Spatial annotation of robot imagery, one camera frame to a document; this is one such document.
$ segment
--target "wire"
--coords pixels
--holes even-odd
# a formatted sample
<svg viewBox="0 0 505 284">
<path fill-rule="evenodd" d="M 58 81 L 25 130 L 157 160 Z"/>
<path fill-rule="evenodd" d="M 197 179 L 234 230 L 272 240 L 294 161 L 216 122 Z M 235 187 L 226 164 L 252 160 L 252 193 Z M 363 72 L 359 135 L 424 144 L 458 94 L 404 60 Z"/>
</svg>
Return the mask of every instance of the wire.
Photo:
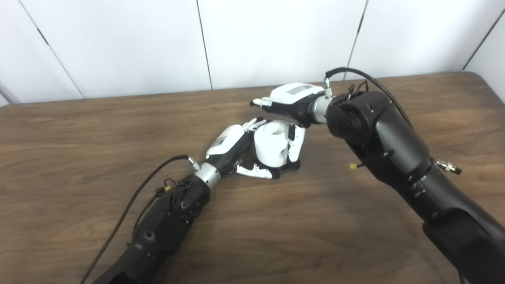
<svg viewBox="0 0 505 284">
<path fill-rule="evenodd" d="M 133 231 L 131 233 L 131 240 L 133 241 L 135 239 L 135 229 L 137 229 L 138 224 L 140 223 L 140 220 L 142 219 L 142 216 L 146 212 L 146 210 L 153 204 L 153 202 L 156 200 L 156 198 L 160 197 L 161 195 L 156 192 L 151 199 L 149 199 L 148 203 L 142 208 L 142 211 L 137 217 L 137 220 L 135 220 L 135 224 L 133 225 Z"/>
<path fill-rule="evenodd" d="M 171 181 L 173 184 L 177 184 L 177 182 L 173 178 L 166 178 L 163 183 L 165 186 L 168 186 L 167 181 Z"/>
<path fill-rule="evenodd" d="M 114 227 L 114 229 L 112 230 L 112 233 L 111 235 L 109 236 L 109 238 L 105 241 L 104 245 L 102 246 L 102 248 L 100 249 L 100 251 L 98 252 L 98 254 L 96 255 L 95 259 L 93 259 L 93 262 L 91 263 L 91 265 L 89 266 L 88 270 L 86 271 L 86 273 L 84 274 L 84 276 L 82 277 L 81 279 L 81 282 L 79 282 L 79 284 L 84 284 L 84 282 L 86 282 L 86 280 L 88 279 L 88 276 L 89 274 L 91 273 L 91 271 L 93 270 L 93 268 L 95 267 L 96 263 L 98 262 L 98 260 L 100 259 L 100 257 L 102 256 L 102 254 L 104 253 L 105 249 L 107 248 L 107 246 L 110 244 L 110 242 L 112 241 L 112 239 L 114 238 L 114 236 L 116 235 L 119 227 L 121 226 L 121 223 L 123 223 L 123 220 L 124 218 L 126 217 L 126 214 L 128 213 L 128 210 L 130 210 L 130 207 L 131 205 L 133 204 L 133 202 L 135 201 L 135 199 L 137 198 L 138 194 L 140 193 L 140 191 L 144 188 L 144 186 L 153 178 L 153 176 L 155 174 L 157 174 L 163 167 L 165 167 L 166 165 L 168 165 L 169 163 L 173 162 L 173 161 L 176 161 L 176 160 L 184 160 L 184 159 L 187 159 L 189 158 L 188 155 L 179 155 L 179 156 L 174 156 L 170 159 L 168 159 L 167 161 L 163 162 L 161 165 L 159 165 L 158 168 L 156 168 L 156 170 L 154 170 L 145 180 L 144 182 L 139 186 L 139 188 L 135 191 L 135 193 L 133 194 L 133 196 L 131 197 L 130 201 L 128 202 L 128 204 L 126 205 L 126 208 L 125 210 L 123 211 L 123 214 L 121 215 L 121 217 L 119 218 L 118 220 L 118 223 L 116 224 L 116 227 Z"/>
<path fill-rule="evenodd" d="M 354 74 L 358 74 L 358 75 L 362 76 L 363 78 L 369 80 L 370 82 L 374 83 L 374 85 L 376 85 L 381 91 L 383 91 L 386 94 L 386 96 L 393 103 L 393 105 L 396 107 L 396 109 L 398 110 L 398 112 L 400 112 L 400 114 L 403 117 L 403 119 L 412 128 L 414 128 L 412 126 L 412 123 L 410 122 L 410 119 L 408 118 L 407 114 L 403 110 L 403 108 L 401 108 L 401 106 L 398 103 L 398 101 L 393 97 L 393 94 L 391 94 L 391 92 L 388 89 L 386 89 L 386 87 L 384 87 L 379 81 L 377 81 L 374 77 L 368 75 L 367 73 L 365 73 L 363 71 L 360 71 L 358 69 L 347 68 L 347 67 L 339 67 L 339 68 L 335 68 L 333 70 L 330 70 L 330 71 L 326 72 L 326 78 L 330 78 L 331 76 L 333 76 L 335 74 L 343 73 L 343 72 L 351 72 L 351 73 L 354 73 Z"/>
<path fill-rule="evenodd" d="M 142 208 L 142 211 L 140 212 L 140 214 L 138 215 L 137 217 L 137 220 L 135 220 L 135 224 L 133 225 L 133 230 L 131 232 L 131 240 L 133 241 L 135 239 L 135 229 L 137 229 L 138 227 L 138 224 L 140 223 L 140 220 L 142 219 L 142 216 L 144 216 L 144 213 L 147 211 L 147 209 L 153 204 L 153 202 L 158 198 L 158 197 L 161 197 L 163 194 L 165 194 L 166 191 L 170 190 L 170 187 L 169 186 L 165 186 L 165 187 L 159 187 L 156 189 L 156 192 L 154 194 L 153 197 L 151 197 L 151 199 L 149 199 L 149 201 L 147 202 L 147 204 L 144 206 L 144 208 Z"/>
<path fill-rule="evenodd" d="M 461 272 L 458 271 L 458 275 L 460 276 L 460 284 L 465 284 L 465 278 L 461 274 Z"/>
</svg>

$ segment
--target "white wall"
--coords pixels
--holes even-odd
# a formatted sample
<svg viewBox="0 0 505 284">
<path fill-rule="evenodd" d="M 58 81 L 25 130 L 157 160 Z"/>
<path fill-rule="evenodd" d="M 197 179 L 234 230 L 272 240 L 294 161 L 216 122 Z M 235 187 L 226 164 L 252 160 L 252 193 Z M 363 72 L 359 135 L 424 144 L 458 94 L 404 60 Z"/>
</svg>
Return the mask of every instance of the white wall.
<svg viewBox="0 0 505 284">
<path fill-rule="evenodd" d="M 2 94 L 0 94 L 0 107 L 3 107 L 5 105 L 8 105 L 9 102 L 7 102 L 6 99 L 4 99 L 4 97 L 2 96 Z"/>
<path fill-rule="evenodd" d="M 0 92 L 21 103 L 82 99 L 18 0 L 0 1 Z"/>
<path fill-rule="evenodd" d="M 22 2 L 85 98 L 210 89 L 196 1 Z"/>
<path fill-rule="evenodd" d="M 370 0 L 350 67 L 374 77 L 461 71 L 504 9 L 502 0 Z"/>
<path fill-rule="evenodd" d="M 199 0 L 213 87 L 322 81 L 347 65 L 365 2 Z"/>
<path fill-rule="evenodd" d="M 0 92 L 22 103 L 318 82 L 348 63 L 375 77 L 461 71 L 505 9 L 505 0 L 20 1 L 0 1 Z"/>
<path fill-rule="evenodd" d="M 505 102 L 505 16 L 501 17 L 465 71 L 479 74 Z"/>
</svg>

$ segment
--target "wood grain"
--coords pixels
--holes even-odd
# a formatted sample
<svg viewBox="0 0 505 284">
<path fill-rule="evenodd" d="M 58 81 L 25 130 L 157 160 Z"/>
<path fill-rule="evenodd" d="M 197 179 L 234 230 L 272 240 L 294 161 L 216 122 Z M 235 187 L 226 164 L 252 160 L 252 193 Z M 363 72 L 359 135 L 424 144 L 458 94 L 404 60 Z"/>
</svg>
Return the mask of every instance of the wood grain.
<svg viewBox="0 0 505 284">
<path fill-rule="evenodd" d="M 473 73 L 380 80 L 434 157 L 463 168 L 460 189 L 505 223 L 505 108 Z M 335 82 L 334 93 L 351 82 Z M 9 105 L 0 109 L 0 283 L 77 283 L 131 194 L 164 160 L 202 160 L 231 124 L 265 116 L 248 106 L 272 87 Z M 325 126 L 312 126 L 302 167 L 279 180 L 234 175 L 159 283 L 457 283 L 421 221 Z M 122 253 L 139 196 L 90 280 Z"/>
</svg>

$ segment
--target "robotic arm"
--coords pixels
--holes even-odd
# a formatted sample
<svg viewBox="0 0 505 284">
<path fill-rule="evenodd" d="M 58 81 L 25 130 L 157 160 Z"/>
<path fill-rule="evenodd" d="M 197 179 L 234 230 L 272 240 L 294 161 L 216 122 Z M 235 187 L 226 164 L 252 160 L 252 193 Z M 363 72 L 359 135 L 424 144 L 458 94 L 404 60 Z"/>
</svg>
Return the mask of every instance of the robotic arm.
<svg viewBox="0 0 505 284">
<path fill-rule="evenodd" d="M 123 255 L 93 283 L 150 283 L 166 259 L 178 250 L 191 225 L 209 202 L 211 189 L 221 178 L 234 172 L 279 178 L 281 172 L 298 169 L 304 133 L 304 128 L 285 121 L 262 118 L 226 128 L 208 149 L 201 166 L 188 158 L 196 170 L 194 174 L 181 179 L 166 192 L 161 188 L 162 195 L 134 228 L 132 242 Z M 253 140 L 258 160 L 242 162 L 239 158 Z"/>
<path fill-rule="evenodd" d="M 329 78 L 354 72 L 383 92 L 356 91 L 333 96 Z M 450 163 L 434 160 L 396 100 L 380 83 L 355 69 L 327 72 L 324 88 L 288 84 L 252 106 L 299 122 L 327 124 L 344 139 L 370 172 L 395 189 L 423 219 L 431 242 L 472 284 L 505 283 L 505 229 L 463 194 L 440 171 L 460 174 Z"/>
</svg>

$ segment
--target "metal connector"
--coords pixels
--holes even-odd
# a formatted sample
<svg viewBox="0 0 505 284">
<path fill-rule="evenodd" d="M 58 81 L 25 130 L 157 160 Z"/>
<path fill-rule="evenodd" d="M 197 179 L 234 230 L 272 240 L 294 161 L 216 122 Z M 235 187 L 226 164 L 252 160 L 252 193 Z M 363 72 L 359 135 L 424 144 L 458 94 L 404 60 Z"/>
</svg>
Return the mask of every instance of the metal connector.
<svg viewBox="0 0 505 284">
<path fill-rule="evenodd" d="M 324 78 L 323 87 L 324 87 L 324 96 L 327 98 L 331 98 L 333 94 L 331 91 L 330 78 Z"/>
<path fill-rule="evenodd" d="M 200 170 L 200 165 L 198 165 L 198 163 L 192 157 L 188 157 L 188 162 L 191 164 L 195 171 Z"/>
<path fill-rule="evenodd" d="M 455 174 L 461 174 L 461 172 L 463 172 L 462 169 L 455 167 L 453 164 L 451 164 L 449 162 L 436 160 L 435 165 L 437 165 L 439 168 L 441 168 L 444 172 L 451 172 L 451 173 L 455 173 Z"/>
</svg>

